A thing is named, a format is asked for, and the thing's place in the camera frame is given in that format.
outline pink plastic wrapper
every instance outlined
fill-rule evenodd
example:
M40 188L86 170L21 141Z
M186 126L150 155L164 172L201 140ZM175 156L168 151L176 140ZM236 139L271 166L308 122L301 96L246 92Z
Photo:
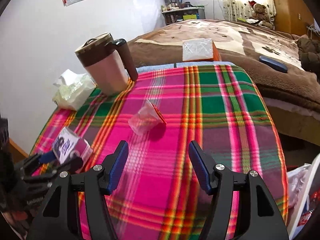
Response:
M166 123L158 108L146 100L143 107L129 119L131 129L137 135L143 135L159 123Z

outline bed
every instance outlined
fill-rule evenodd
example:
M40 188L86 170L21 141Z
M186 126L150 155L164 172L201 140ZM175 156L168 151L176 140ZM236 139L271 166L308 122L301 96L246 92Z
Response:
M188 20L139 36L128 45L140 68L182 62L183 41L195 38L211 38L222 61L246 70L279 133L320 146L315 133L320 129L320 85L314 73L301 68L296 44L299 36L240 22ZM260 55L283 62L288 73L259 62Z

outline plastic bag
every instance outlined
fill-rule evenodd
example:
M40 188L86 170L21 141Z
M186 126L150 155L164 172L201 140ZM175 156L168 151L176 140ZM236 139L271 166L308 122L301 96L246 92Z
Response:
M182 44L182 60L201 60L213 58L212 39L192 39Z
M289 208L292 208L296 205L299 193L302 190L303 184L305 183L306 174L308 173L310 166L310 164L305 163L303 166L287 172Z
M128 121L131 129L137 135L143 135L150 131L159 123L166 123L159 110L150 103L149 100L146 100L143 107L131 117Z
M96 84L88 74L75 74L67 69L53 84L58 91L52 98L58 107L78 111Z

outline fleece blanket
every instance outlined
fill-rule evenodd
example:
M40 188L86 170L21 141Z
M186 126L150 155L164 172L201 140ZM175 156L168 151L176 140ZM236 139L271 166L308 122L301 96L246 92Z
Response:
M245 23L189 20L139 36L129 48L137 67L170 64L182 62L183 41L195 38L211 38L222 61L246 70L263 97L320 112L320 85L314 73L301 68L296 35ZM260 55L285 63L288 73L259 62Z
M94 150L84 170L100 164L120 140L129 157L118 188L106 196L120 240L197 239L212 196L200 189L188 157L196 140L218 163L233 171L259 172L286 220L287 177L276 128L259 91L237 66L197 63L140 74L117 96L96 89L78 112L57 109L41 132L33 153L47 152L59 131L68 126ZM148 99L167 125L137 136L128 120ZM47 165L38 173L49 171ZM234 194L228 228L234 235L238 194ZM89 239L84 195L80 218Z

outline yellow box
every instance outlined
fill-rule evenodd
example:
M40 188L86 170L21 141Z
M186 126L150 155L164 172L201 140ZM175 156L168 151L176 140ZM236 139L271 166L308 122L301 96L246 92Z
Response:
M197 15L192 14L192 15L184 15L183 20L191 20L191 19L197 19Z

